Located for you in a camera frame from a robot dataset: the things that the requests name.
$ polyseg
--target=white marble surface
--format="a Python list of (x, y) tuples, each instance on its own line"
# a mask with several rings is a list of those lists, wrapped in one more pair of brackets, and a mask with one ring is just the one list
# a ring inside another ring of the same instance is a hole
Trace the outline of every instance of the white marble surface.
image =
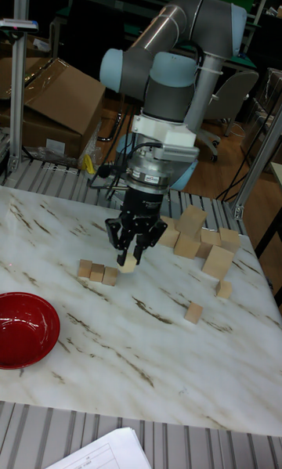
[[(0, 370), (0, 399), (119, 417), (282, 435), (281, 317), (247, 237), (226, 277), (202, 259), (149, 249), (116, 287), (77, 278), (80, 258), (115, 265), (116, 211), (0, 189), (1, 292), (48, 300), (59, 342), (41, 362)], [(204, 307), (194, 326), (189, 302)]]

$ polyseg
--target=wooden floor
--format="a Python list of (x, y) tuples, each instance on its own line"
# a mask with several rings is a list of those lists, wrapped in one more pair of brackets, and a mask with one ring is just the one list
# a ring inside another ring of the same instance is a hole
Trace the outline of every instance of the wooden floor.
[[(118, 102), (106, 100), (105, 107), (109, 110), (107, 116), (103, 119), (102, 133), (107, 136), (114, 124), (114, 113), (118, 108)], [(129, 116), (121, 130), (124, 135), (127, 128)], [(200, 157), (199, 164), (196, 167), (185, 191), (198, 194), (203, 197), (215, 198), (228, 185), (234, 177), (241, 161), (243, 153), (240, 149), (242, 138), (234, 134), (230, 134), (228, 138), (224, 137), (224, 128), (216, 125), (204, 125), (204, 128), (219, 135), (222, 140), (219, 144), (219, 159), (216, 163), (211, 161), (211, 152), (203, 144), (199, 143)], [(234, 126), (233, 131), (238, 135), (242, 135), (240, 127)], [(98, 143), (102, 147), (103, 154), (106, 153), (109, 143)], [(110, 160), (114, 157), (114, 151), (110, 155)], [(245, 163), (239, 178), (243, 176), (249, 167)], [(238, 191), (238, 186), (232, 189), (229, 196)], [(267, 227), (275, 217), (282, 205), (282, 192), (272, 175), (263, 173), (253, 189), (244, 210), (244, 224), (251, 238), (254, 247), (260, 241)], [(273, 283), (273, 293), (276, 293), (282, 284), (282, 244), (276, 234), (265, 252), (260, 258), (260, 262), (264, 273)]]

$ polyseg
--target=cardboard box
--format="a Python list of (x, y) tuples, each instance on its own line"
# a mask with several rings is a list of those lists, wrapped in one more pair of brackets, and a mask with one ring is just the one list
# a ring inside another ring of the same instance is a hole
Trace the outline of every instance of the cardboard box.
[[(48, 63), (24, 90), (23, 144), (79, 158), (99, 123), (104, 92), (62, 60)], [(0, 106), (0, 126), (9, 126), (7, 103)]]
[[(25, 86), (35, 79), (42, 69), (51, 63), (49, 59), (29, 58), (26, 59)], [(12, 83), (12, 59), (5, 58), (0, 60), (0, 100), (9, 100), (11, 98)]]
[[(36, 35), (27, 35), (27, 57), (28, 58), (51, 58), (52, 52), (51, 50), (43, 50), (43, 47), (47, 47), (49, 45), (49, 40), (45, 38), (37, 38)], [(8, 39), (5, 37), (0, 41), (0, 58), (11, 57), (13, 51), (13, 45), (9, 42)]]

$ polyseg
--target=metal frame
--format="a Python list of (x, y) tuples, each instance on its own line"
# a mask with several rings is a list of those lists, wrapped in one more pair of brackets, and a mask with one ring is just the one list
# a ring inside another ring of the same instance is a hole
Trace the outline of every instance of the metal frame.
[[(28, 6), (29, 0), (14, 0), (14, 19), (27, 20)], [(26, 54), (27, 34), (24, 33), (13, 45), (9, 171), (17, 169), (21, 157)]]
[(258, 258), (262, 255), (275, 233), (278, 233), (278, 236), (282, 241), (282, 208), (278, 211), (269, 228), (259, 241), (258, 246), (255, 248), (255, 254)]
[[(259, 7), (258, 7), (258, 11), (255, 15), (255, 20), (254, 20), (254, 24), (257, 25), (258, 24), (258, 21), (259, 21), (259, 18), (260, 16), (262, 15), (262, 10), (264, 9), (264, 5), (266, 3), (266, 0), (261, 0), (261, 2), (259, 3)], [(255, 33), (255, 29), (253, 31), (250, 32), (249, 34), (249, 37), (247, 39), (247, 42), (246, 42), (246, 45), (244, 47), (244, 53), (247, 53), (248, 51), (248, 47), (250, 46), (251, 44), (251, 40), (253, 38), (253, 35)]]
[[(27, 158), (23, 159), (16, 173), (11, 173), (7, 177), (0, 176), (0, 186), (120, 210), (125, 194), (121, 189), (118, 189), (113, 198), (108, 200), (107, 187), (111, 181), (111, 177), (106, 180), (106, 183), (104, 179), (97, 177), (97, 187), (91, 189), (83, 175), (83, 171), (76, 168), (67, 168), (61, 164), (31, 161)], [(239, 234), (247, 235), (244, 223), (234, 220), (231, 214), (228, 213), (227, 203), (216, 200), (211, 201), (207, 197), (171, 190), (163, 199), (161, 214), (178, 220), (182, 211), (189, 204), (193, 204), (208, 213), (205, 223), (205, 227), (208, 227), (208, 229), (217, 230), (218, 227), (226, 227), (238, 231)]]
[(251, 194), (251, 191), (255, 187), (255, 184), (262, 173), (263, 168), (266, 166), (268, 159), (274, 150), (277, 140), (282, 132), (282, 105), (280, 106), (277, 115), (275, 116), (273, 123), (270, 126), (269, 132), (265, 137), (260, 151), (255, 158), (246, 179), (237, 198), (230, 204), (230, 210), (232, 216), (236, 220), (241, 220), (244, 213), (244, 205)]
[(0, 402), (1, 469), (44, 469), (117, 428), (134, 429), (152, 469), (278, 469), (282, 439)]

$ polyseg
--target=wooden block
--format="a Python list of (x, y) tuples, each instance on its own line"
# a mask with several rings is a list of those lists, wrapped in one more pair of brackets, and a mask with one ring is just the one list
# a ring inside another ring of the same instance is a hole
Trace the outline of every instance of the wooden block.
[(78, 277), (79, 278), (89, 278), (92, 267), (91, 260), (80, 260), (78, 268)]
[(204, 224), (207, 215), (208, 213), (206, 211), (202, 211), (200, 208), (190, 204), (182, 213), (177, 222), (176, 228), (180, 233), (186, 234), (191, 240), (193, 240)]
[(201, 246), (197, 252), (197, 257), (207, 258), (213, 245), (221, 246), (221, 240), (219, 233), (215, 231), (209, 231), (208, 229), (201, 230)]
[(191, 240), (186, 234), (181, 233), (173, 253), (179, 257), (195, 258), (200, 245), (199, 241)]
[(126, 274), (127, 272), (133, 272), (136, 267), (137, 260), (132, 253), (127, 253), (124, 265), (117, 264), (118, 270)]
[(230, 281), (220, 280), (219, 284), (215, 288), (217, 297), (229, 298), (232, 294), (232, 284)]
[(105, 270), (104, 265), (92, 264), (91, 273), (90, 273), (90, 281), (96, 281), (97, 283), (102, 283), (104, 270)]
[(221, 247), (213, 246), (202, 271), (218, 280), (223, 280), (231, 266), (234, 253)]
[(118, 277), (118, 270), (115, 267), (105, 267), (103, 275), (103, 284), (107, 284), (110, 287), (114, 287)]
[(193, 323), (194, 325), (197, 325), (197, 322), (201, 317), (202, 311), (203, 308), (200, 305), (191, 302), (184, 318), (187, 319), (187, 321)]
[(174, 248), (180, 232), (176, 230), (175, 225), (177, 220), (169, 217), (161, 217), (161, 219), (168, 224), (167, 229), (160, 237), (158, 244), (163, 244), (165, 247)]
[(220, 239), (222, 242), (222, 248), (228, 251), (232, 251), (234, 254), (240, 248), (240, 237), (237, 231), (230, 231), (219, 227)]

